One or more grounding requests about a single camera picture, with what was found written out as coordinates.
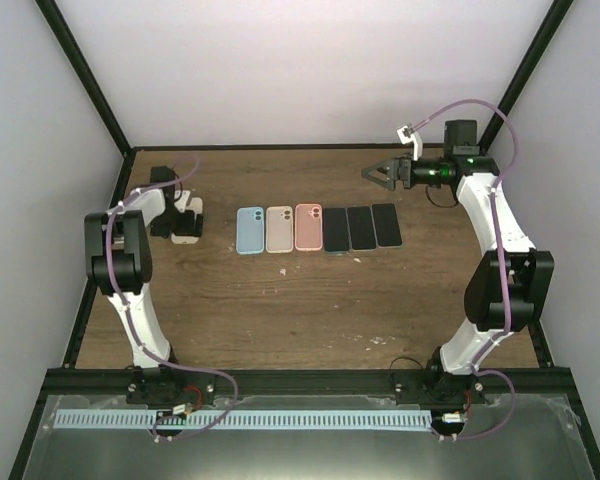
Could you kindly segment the silver phone from blue case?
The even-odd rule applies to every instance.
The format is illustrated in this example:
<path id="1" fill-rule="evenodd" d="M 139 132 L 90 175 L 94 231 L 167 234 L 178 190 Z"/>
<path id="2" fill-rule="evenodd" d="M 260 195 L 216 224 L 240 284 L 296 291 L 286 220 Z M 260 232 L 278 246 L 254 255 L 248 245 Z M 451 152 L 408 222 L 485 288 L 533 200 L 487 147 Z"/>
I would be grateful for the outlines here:
<path id="1" fill-rule="evenodd" d="M 378 246 L 382 248 L 400 247 L 403 241 L 395 205 L 393 203 L 373 204 L 371 211 Z"/>

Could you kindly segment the green phone from beige case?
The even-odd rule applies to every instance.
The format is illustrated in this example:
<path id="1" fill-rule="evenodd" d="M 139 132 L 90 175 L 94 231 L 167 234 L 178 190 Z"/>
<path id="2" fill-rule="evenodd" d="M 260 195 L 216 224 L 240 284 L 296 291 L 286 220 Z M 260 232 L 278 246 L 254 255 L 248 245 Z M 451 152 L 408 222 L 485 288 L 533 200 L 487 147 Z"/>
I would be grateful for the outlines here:
<path id="1" fill-rule="evenodd" d="M 354 251 L 369 251 L 377 248 L 371 208 L 369 206 L 348 207 L 347 219 L 351 248 Z"/>

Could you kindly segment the black screen phone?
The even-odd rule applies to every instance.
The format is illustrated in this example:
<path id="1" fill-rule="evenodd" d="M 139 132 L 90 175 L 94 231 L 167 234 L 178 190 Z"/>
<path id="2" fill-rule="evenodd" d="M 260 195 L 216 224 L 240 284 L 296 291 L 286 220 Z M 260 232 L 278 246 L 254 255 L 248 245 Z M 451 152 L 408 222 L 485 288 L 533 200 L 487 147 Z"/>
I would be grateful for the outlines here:
<path id="1" fill-rule="evenodd" d="M 323 210 L 323 247 L 328 253 L 345 253 L 350 250 L 346 209 L 342 207 Z"/>

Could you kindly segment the blue cased phone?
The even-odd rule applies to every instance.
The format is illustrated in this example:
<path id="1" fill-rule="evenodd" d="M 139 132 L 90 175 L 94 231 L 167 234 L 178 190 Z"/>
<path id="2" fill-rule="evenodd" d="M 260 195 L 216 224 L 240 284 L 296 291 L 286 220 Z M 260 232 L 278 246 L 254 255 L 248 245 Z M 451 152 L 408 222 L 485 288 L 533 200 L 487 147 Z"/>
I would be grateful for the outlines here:
<path id="1" fill-rule="evenodd" d="M 264 210 L 260 206 L 241 207 L 237 210 L 235 247 L 240 255 L 264 252 Z"/>

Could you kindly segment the pink phone case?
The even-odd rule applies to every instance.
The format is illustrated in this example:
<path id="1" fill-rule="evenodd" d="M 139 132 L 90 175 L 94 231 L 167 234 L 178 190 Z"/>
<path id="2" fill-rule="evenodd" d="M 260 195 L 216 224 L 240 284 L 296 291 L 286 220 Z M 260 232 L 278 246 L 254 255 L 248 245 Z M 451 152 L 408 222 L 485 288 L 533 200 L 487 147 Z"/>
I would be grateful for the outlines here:
<path id="1" fill-rule="evenodd" d="M 295 249 L 319 251 L 323 248 L 322 207 L 319 204 L 295 206 Z"/>

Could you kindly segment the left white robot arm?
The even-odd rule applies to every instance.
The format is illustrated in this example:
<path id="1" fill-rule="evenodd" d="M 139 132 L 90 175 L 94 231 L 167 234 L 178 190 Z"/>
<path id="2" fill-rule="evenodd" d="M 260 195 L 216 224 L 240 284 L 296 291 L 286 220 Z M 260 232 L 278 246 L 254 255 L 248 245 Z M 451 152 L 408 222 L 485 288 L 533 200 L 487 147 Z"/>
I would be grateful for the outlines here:
<path id="1" fill-rule="evenodd" d="M 84 218 L 87 278 L 116 310 L 132 350 L 130 388 L 164 404 L 184 392 L 184 375 L 153 305 L 150 237 L 194 245 L 203 233 L 203 200 L 183 188 L 169 166 L 153 167 L 149 182 L 117 206 Z"/>

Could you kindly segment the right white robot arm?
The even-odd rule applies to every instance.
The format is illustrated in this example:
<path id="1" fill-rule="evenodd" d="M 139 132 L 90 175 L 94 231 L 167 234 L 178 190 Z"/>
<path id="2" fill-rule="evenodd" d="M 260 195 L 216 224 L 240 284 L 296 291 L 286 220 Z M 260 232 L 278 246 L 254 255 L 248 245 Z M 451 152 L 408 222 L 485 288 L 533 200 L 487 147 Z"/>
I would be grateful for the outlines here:
<path id="1" fill-rule="evenodd" d="M 477 143 L 476 121 L 446 122 L 438 158 L 423 157 L 414 127 L 403 126 L 397 135 L 412 146 L 412 153 L 368 167 L 362 177 L 390 191 L 398 185 L 449 187 L 467 213 L 482 253 L 465 289 L 465 318 L 425 367 L 425 393 L 445 403 L 496 347 L 539 320 L 555 263 L 520 227 L 502 188 L 503 172 Z"/>

